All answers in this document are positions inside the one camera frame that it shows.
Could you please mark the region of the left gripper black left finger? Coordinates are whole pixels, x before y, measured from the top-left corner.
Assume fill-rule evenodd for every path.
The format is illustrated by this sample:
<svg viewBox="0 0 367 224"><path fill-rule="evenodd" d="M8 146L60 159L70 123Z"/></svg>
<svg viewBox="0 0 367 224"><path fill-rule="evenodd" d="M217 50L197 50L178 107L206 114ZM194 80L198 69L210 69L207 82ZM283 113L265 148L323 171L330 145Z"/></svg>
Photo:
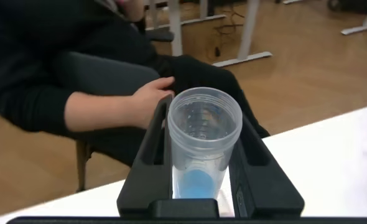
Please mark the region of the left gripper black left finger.
<svg viewBox="0 0 367 224"><path fill-rule="evenodd" d="M160 100L116 204L120 217L146 217L157 200L172 198L171 140L165 120L171 96Z"/></svg>

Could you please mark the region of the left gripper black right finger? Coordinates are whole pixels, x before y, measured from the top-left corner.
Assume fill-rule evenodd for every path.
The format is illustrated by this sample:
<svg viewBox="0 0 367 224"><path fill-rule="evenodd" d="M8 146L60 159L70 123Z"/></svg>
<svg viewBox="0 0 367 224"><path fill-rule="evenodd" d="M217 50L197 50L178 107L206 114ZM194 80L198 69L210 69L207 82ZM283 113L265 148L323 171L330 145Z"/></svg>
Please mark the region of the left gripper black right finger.
<svg viewBox="0 0 367 224"><path fill-rule="evenodd" d="M304 200L247 117L229 163L236 218L299 218Z"/></svg>

